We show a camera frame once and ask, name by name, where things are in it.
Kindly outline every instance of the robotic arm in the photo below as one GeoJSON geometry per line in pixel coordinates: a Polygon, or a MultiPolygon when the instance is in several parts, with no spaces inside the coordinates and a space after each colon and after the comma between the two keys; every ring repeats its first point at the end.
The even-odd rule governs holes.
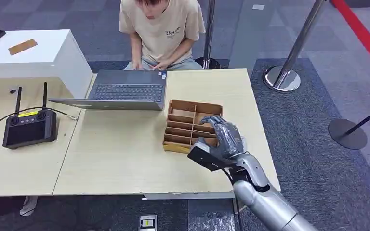
{"type": "Polygon", "coordinates": [[[209,146],[198,139],[188,158],[210,171],[228,169],[237,199],[246,205],[271,231],[317,231],[269,182],[257,159],[244,150],[243,140],[232,123],[218,116],[207,116],[219,145],[209,146]]]}

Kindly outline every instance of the laptop touchpad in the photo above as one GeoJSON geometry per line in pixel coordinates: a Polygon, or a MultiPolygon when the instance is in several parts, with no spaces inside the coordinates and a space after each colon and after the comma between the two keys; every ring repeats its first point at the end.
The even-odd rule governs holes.
{"type": "Polygon", "coordinates": [[[152,83],[152,74],[149,72],[142,71],[130,71],[131,73],[127,76],[128,84],[148,84],[152,83]]]}

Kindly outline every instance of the printed logo on t-shirt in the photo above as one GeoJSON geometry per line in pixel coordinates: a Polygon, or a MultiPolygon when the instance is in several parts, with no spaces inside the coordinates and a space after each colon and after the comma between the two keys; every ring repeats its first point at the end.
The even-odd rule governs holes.
{"type": "Polygon", "coordinates": [[[176,35],[181,27],[176,28],[175,30],[167,30],[167,39],[172,39],[176,35]]]}

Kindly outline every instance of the cardboard tray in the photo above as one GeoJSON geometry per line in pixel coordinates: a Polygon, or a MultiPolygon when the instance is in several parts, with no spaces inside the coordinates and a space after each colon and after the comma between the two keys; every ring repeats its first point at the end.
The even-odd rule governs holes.
{"type": "Polygon", "coordinates": [[[170,100],[165,128],[163,148],[165,151],[189,153],[198,137],[206,143],[217,145],[215,130],[210,124],[200,125],[205,116],[222,116],[222,106],[183,100],[170,100]]]}

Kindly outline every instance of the yellow label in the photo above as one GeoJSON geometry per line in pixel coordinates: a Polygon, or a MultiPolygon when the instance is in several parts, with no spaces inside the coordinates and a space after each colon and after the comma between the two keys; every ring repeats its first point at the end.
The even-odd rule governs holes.
{"type": "Polygon", "coordinates": [[[26,113],[19,114],[18,117],[36,115],[37,113],[38,113],[37,111],[35,111],[35,112],[26,112],[26,113]]]}

